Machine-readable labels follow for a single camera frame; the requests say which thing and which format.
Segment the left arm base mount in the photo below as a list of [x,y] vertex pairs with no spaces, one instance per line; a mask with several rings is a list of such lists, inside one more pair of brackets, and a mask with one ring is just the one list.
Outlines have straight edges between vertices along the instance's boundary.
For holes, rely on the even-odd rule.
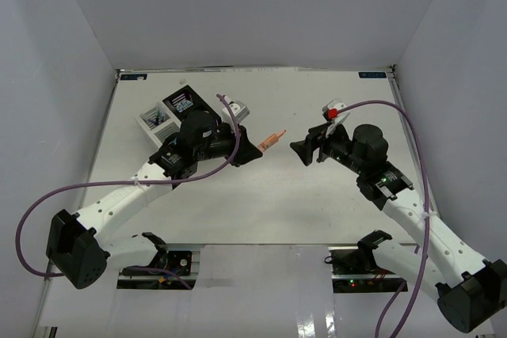
[[144,291],[190,291],[195,286],[199,265],[200,254],[197,251],[168,251],[149,265],[150,268],[157,268],[157,271],[123,269],[116,288]]

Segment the orange highlighter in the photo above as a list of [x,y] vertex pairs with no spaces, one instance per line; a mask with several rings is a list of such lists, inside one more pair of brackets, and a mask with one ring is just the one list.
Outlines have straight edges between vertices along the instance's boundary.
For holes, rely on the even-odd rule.
[[286,133],[286,130],[282,130],[282,131],[279,131],[275,134],[272,134],[270,135],[267,139],[265,139],[263,142],[261,142],[257,148],[261,151],[261,152],[265,152],[266,150],[268,150],[270,147],[274,146],[275,144],[277,144],[281,137]]

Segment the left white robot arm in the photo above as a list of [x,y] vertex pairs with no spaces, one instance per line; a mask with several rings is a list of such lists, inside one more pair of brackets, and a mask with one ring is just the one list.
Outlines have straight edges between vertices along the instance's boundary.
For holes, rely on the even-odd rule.
[[52,218],[47,256],[77,289],[92,285],[107,268],[139,267],[158,274],[168,263],[160,237],[146,232],[114,241],[113,233],[173,191],[179,180],[193,177],[199,162],[226,158],[239,167],[262,155],[243,126],[232,127],[209,112],[190,112],[130,184],[73,214],[62,210]]

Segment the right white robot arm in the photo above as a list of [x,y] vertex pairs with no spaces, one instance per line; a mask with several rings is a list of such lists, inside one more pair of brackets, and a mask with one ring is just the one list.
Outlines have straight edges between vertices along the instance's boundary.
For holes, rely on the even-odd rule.
[[418,286],[445,320],[464,333],[506,307],[505,262],[487,260],[439,215],[425,211],[413,183],[387,160],[388,143],[377,126],[361,124],[348,135],[341,124],[322,124],[290,147],[304,165],[332,158],[357,174],[360,193],[421,248],[415,254],[376,230],[357,243],[357,262],[364,272],[386,269]]

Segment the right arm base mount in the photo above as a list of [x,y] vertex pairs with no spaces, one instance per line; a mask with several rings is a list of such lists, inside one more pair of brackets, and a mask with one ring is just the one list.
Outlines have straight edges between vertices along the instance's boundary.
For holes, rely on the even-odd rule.
[[371,266],[361,257],[359,249],[332,249],[324,258],[331,269],[335,294],[394,293],[401,288],[407,292],[405,281],[384,269]]

